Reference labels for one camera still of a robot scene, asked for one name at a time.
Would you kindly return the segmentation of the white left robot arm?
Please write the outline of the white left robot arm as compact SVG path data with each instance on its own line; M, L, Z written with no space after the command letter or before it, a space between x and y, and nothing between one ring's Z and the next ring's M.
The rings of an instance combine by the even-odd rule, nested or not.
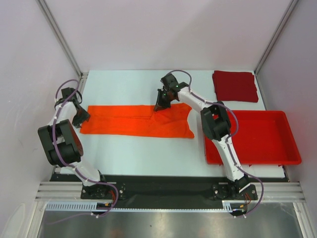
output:
M55 114L48 125L38 129L42 147L48 162L67 168L82 182L82 199L116 199L114 185L106 182L101 172L82 158L84 149L75 131L90 119L81 107L74 88L63 88L61 98L55 103Z

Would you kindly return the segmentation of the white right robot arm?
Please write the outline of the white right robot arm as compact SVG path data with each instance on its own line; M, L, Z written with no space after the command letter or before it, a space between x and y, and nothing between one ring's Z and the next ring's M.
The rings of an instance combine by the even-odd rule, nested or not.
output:
M202 98L192 90L191 83L178 82L171 72L160 81L162 88L158 89L154 111L168 109L171 107L171 102L177 100L200 114L204 136L213 142L224 165L228 180L225 197L240 199L251 184L248 174L242 169L232 141L232 137L239 129L235 114L221 101L210 102ZM231 132L229 114L236 122L234 133Z

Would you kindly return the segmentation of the orange t shirt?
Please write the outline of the orange t shirt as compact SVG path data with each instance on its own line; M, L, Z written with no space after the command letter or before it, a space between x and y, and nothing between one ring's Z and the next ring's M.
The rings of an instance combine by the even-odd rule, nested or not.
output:
M158 112L153 105L89 106L91 117L80 133L193 139L188 124L191 110L184 103Z

